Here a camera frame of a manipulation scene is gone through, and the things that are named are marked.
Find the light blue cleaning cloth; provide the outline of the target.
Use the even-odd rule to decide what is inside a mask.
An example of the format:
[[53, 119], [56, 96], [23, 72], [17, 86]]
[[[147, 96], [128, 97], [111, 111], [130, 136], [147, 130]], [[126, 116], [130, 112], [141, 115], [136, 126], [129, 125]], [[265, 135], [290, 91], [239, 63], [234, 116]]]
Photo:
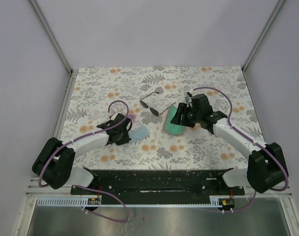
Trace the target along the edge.
[[140, 125], [132, 131], [128, 132], [130, 137], [130, 143], [137, 142], [150, 134], [150, 131], [144, 126]]

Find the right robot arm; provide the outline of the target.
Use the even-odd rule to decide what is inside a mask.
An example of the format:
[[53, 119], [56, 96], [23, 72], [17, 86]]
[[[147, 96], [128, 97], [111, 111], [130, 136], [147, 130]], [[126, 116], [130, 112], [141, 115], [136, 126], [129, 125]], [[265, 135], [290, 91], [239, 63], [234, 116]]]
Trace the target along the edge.
[[190, 95], [185, 103], [179, 103], [171, 123], [185, 127], [199, 124], [228, 142], [248, 160], [245, 169], [225, 170], [222, 179], [216, 182], [219, 193], [226, 195], [240, 186], [252, 187], [258, 193], [276, 191], [281, 182], [285, 183], [285, 188], [288, 187], [288, 171], [280, 145], [256, 141], [239, 130], [226, 114], [213, 110], [205, 94]]

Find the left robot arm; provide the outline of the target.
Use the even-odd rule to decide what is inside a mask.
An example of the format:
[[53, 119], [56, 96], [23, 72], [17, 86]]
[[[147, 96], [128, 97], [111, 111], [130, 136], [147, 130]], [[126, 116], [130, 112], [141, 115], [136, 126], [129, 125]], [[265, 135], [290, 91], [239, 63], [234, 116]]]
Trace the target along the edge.
[[50, 138], [32, 166], [40, 187], [59, 189], [64, 185], [81, 186], [88, 194], [98, 191], [99, 183], [89, 169], [73, 167], [76, 158], [96, 148], [123, 145], [131, 141], [132, 120], [122, 114], [97, 126], [92, 132], [69, 142]]

